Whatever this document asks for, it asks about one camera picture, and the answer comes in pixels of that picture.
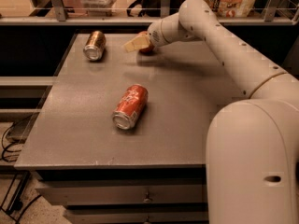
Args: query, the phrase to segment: brown soda can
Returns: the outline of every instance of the brown soda can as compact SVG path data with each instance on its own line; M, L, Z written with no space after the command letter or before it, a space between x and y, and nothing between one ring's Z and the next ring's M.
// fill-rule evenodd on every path
M84 55L91 61L100 60L105 46L105 35L101 31L94 31L90 34L90 37L85 44L83 49Z
M137 84L129 87L112 114L115 125L123 130L135 127L148 97L148 90L143 86Z

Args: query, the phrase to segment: desk drawer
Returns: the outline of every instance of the desk drawer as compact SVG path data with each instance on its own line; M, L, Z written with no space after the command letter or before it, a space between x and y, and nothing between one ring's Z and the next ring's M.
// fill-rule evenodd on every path
M206 185L196 179L45 182L36 189L53 205L207 203Z
M101 223L207 223L205 205L151 206L65 210L64 217L73 224Z

